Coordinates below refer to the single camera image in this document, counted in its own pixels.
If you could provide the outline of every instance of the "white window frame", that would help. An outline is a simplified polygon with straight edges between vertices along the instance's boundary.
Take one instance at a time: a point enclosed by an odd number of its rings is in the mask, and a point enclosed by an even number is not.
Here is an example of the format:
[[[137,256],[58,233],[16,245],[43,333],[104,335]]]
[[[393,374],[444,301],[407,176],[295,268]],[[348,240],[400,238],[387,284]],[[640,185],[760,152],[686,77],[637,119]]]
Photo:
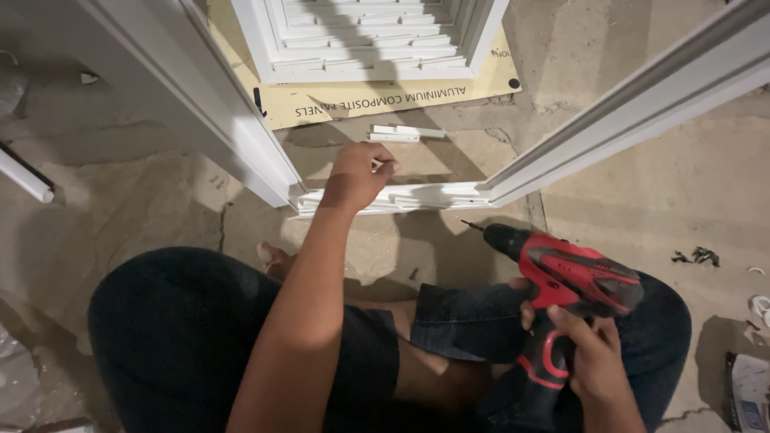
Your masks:
[[[283,148],[190,4],[10,4],[274,207],[313,215]],[[770,82],[770,1],[735,0],[483,182],[386,186],[361,214],[499,207]]]
[[[251,51],[252,60],[261,82],[335,82],[335,81],[376,81],[376,80],[411,80],[411,79],[473,79],[478,75],[481,64],[487,57],[487,51],[494,38],[494,33],[500,24],[508,0],[440,0],[435,4],[418,2],[396,2],[395,0],[383,0],[381,2],[335,2],[334,0],[322,0],[321,2],[293,2],[292,0],[232,0],[233,7],[246,38],[246,44]],[[367,13],[387,13],[389,11],[411,11],[418,13],[421,9],[433,7],[431,5],[443,5],[451,2],[450,7],[458,6],[465,11],[465,19],[462,22],[452,22],[446,25],[405,25],[405,24],[379,24],[379,25],[348,25],[342,28],[339,25],[314,25],[308,29],[297,29],[294,32],[302,32],[301,37],[316,37],[326,35],[330,37],[341,36],[341,32],[355,32],[359,37],[365,35],[402,35],[405,32],[415,35],[433,35],[436,32],[452,30],[456,32],[456,41],[445,46],[391,46],[384,48],[342,46],[333,48],[306,47],[289,48],[284,45],[282,35],[291,26],[286,17],[288,7],[301,7],[307,10],[329,9],[336,11],[340,16],[349,16],[350,20],[357,20],[363,12],[354,12],[362,9]],[[462,55],[465,57],[464,65],[443,67],[439,69],[424,69],[421,64],[413,67],[399,69],[393,67],[388,59],[414,59],[417,61],[430,60],[438,57]],[[308,66],[295,65],[287,67],[288,70],[277,72],[274,63],[277,61],[302,61],[316,59],[312,64],[313,69],[304,70]],[[353,59],[365,62],[365,68],[354,66],[358,69],[341,70],[339,67],[332,70],[326,67],[326,61],[339,59]]]

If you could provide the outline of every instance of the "white pipe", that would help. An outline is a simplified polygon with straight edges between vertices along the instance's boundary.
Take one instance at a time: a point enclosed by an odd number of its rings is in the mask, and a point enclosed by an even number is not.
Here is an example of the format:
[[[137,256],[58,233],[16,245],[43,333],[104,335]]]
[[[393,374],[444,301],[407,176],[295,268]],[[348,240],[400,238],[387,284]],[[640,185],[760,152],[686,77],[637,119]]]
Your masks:
[[[2,150],[0,150],[0,171],[43,203],[51,203],[53,200],[53,191],[48,185]]]

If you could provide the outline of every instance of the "hand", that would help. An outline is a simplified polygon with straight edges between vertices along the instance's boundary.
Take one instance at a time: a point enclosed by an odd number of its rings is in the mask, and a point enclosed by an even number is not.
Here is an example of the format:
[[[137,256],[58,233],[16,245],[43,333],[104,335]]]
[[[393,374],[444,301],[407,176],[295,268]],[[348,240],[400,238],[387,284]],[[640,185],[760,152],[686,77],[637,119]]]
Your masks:
[[[377,168],[374,160],[383,164]],[[400,168],[401,164],[380,143],[346,144],[337,153],[319,207],[356,213],[377,198]]]
[[[529,282],[515,279],[513,288],[524,288]],[[556,328],[577,345],[574,356],[574,373],[570,388],[584,405],[628,402],[633,399],[631,386],[621,360],[621,341],[618,329],[611,318],[597,317],[593,326],[559,306],[548,308],[548,317]],[[521,326],[526,330],[532,325],[534,308],[529,301],[521,304]]]

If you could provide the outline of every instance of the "white door frame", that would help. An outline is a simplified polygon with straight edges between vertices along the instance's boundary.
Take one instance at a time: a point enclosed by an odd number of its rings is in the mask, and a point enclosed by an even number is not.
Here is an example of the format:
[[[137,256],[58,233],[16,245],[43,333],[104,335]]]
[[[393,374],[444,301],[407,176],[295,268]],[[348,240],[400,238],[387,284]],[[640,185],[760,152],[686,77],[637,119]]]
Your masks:
[[[189,3],[10,6],[271,206],[313,215],[323,190],[305,190]],[[770,0],[735,0],[488,180],[386,186],[361,214],[503,206],[770,82],[768,41]]]

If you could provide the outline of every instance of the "drill bit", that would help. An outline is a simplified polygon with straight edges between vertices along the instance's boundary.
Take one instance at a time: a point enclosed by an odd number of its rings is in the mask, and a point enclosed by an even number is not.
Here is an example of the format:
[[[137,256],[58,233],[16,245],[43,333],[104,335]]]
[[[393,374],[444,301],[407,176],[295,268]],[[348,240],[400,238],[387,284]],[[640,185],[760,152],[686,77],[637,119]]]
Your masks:
[[[483,231],[484,231],[484,228],[483,228],[482,226],[479,226],[478,224],[469,223],[469,222],[467,222],[466,220],[460,220],[460,221],[461,221],[461,222],[463,222],[463,223],[466,223],[466,224],[467,224],[467,225],[469,225],[469,226],[470,226],[470,228],[472,228],[472,229],[476,229],[476,230],[479,230],[480,232],[483,232]]]

